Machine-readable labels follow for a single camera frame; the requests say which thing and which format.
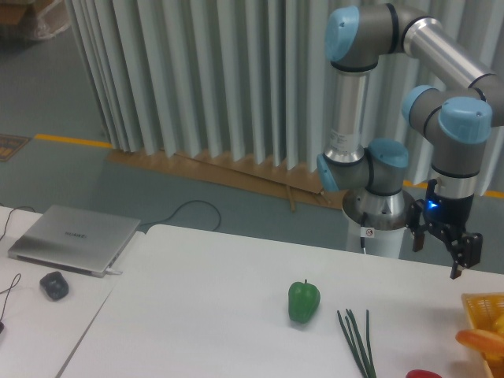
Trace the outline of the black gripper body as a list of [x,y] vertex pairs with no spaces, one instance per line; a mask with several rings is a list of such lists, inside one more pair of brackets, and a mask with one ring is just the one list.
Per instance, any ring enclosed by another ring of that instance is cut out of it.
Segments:
[[435,227],[455,226],[466,230],[473,204],[473,195],[464,198],[448,198],[440,194],[440,179],[430,179],[424,199],[409,205],[406,213],[406,227],[413,232],[432,234]]

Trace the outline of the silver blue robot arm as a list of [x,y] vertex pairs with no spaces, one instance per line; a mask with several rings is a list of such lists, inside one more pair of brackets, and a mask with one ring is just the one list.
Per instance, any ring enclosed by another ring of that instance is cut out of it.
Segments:
[[[451,277],[459,277],[480,262],[483,237],[465,225],[491,131],[503,124],[503,82],[437,19],[407,6],[333,11],[324,49],[341,82],[328,145],[317,157],[323,188],[345,191],[343,211],[360,228],[407,228],[416,251],[433,235],[452,257]],[[409,154],[401,143],[361,144],[369,74],[381,56],[398,53],[423,62],[447,86],[415,87],[402,103],[407,124],[433,147],[427,189],[418,200],[402,187]]]

